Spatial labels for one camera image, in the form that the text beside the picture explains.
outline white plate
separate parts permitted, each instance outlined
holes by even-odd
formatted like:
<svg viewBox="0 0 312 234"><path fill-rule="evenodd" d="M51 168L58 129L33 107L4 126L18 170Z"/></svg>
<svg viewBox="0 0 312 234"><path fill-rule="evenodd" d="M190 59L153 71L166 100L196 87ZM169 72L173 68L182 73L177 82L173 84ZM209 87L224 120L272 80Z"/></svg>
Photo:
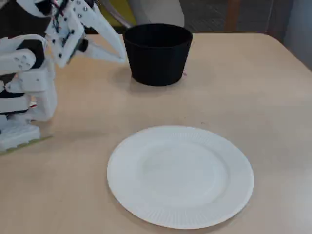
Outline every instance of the white plate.
<svg viewBox="0 0 312 234"><path fill-rule="evenodd" d="M254 174L243 153L217 134L183 126L135 133L114 150L107 179L137 217L164 227L205 228L243 209Z"/></svg>

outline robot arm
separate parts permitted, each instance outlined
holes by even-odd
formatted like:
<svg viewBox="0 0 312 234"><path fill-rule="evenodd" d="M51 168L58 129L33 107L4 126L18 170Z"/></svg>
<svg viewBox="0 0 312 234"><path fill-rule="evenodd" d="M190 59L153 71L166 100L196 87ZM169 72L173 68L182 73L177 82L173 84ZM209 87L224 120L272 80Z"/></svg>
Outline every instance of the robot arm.
<svg viewBox="0 0 312 234"><path fill-rule="evenodd" d="M124 62L126 57L120 37L93 0L16 2L32 16L51 20L46 38L31 34L0 39L0 75L16 73L10 82L0 82L0 151L39 138L39 128L30 121L48 121L53 116L57 105L54 63L66 66L77 51L113 62ZM88 40L84 26L97 30L117 54ZM46 44L53 59L45 54ZM36 107L30 108L34 99Z"/></svg>

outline floor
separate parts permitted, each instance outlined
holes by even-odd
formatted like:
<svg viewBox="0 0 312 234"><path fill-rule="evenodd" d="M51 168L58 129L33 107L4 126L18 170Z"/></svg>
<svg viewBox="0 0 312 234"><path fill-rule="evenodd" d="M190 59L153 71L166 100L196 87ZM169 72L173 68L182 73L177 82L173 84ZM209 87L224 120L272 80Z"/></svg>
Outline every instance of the floor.
<svg viewBox="0 0 312 234"><path fill-rule="evenodd" d="M228 0L180 0L192 32L224 31ZM265 32L272 0L242 0L237 31Z"/></svg>

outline wooden table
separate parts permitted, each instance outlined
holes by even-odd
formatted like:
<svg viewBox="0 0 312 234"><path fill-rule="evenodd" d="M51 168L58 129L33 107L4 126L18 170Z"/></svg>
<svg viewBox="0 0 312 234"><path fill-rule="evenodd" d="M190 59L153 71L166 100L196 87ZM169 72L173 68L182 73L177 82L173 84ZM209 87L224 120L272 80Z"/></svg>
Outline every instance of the wooden table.
<svg viewBox="0 0 312 234"><path fill-rule="evenodd" d="M197 34L186 71L156 88L131 80L127 64L76 57L57 70L54 137L0 157L0 233L311 233L311 72L262 34ZM112 150L133 132L170 124L218 133L244 152L255 188L241 213L182 231L116 202L106 182Z"/></svg>

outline black cup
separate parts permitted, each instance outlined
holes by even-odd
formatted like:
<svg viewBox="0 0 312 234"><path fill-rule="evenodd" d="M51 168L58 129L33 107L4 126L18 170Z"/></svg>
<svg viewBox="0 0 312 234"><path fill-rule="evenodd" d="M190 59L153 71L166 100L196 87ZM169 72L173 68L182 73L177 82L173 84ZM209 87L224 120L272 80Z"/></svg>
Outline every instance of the black cup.
<svg viewBox="0 0 312 234"><path fill-rule="evenodd" d="M182 78L193 34L174 25L144 24L123 38L133 78L142 84L165 86Z"/></svg>

